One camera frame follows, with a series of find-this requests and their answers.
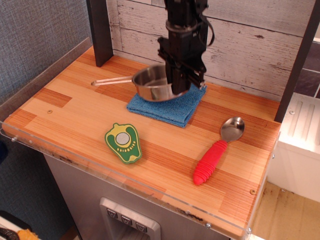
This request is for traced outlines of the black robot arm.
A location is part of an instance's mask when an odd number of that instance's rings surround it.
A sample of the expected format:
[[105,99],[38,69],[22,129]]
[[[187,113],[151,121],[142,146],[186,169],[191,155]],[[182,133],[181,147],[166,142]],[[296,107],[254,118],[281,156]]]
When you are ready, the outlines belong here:
[[168,37],[158,39],[158,55],[165,60],[167,82],[172,93],[188,91],[191,84],[204,85],[207,71],[202,55],[208,46],[208,30],[212,28],[203,11],[206,0],[166,0]]

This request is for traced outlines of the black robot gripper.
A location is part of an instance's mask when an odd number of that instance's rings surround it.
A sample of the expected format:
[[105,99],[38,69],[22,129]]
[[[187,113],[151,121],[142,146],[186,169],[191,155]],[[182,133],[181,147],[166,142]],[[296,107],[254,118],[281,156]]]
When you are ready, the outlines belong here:
[[[202,60],[206,46],[199,35],[196,32],[170,32],[168,38],[159,37],[157,41],[158,55],[166,60],[166,78],[167,83],[171,84],[172,93],[179,95],[187,92],[191,84],[202,90],[205,87],[204,73],[207,71]],[[182,71],[176,64],[189,70]]]

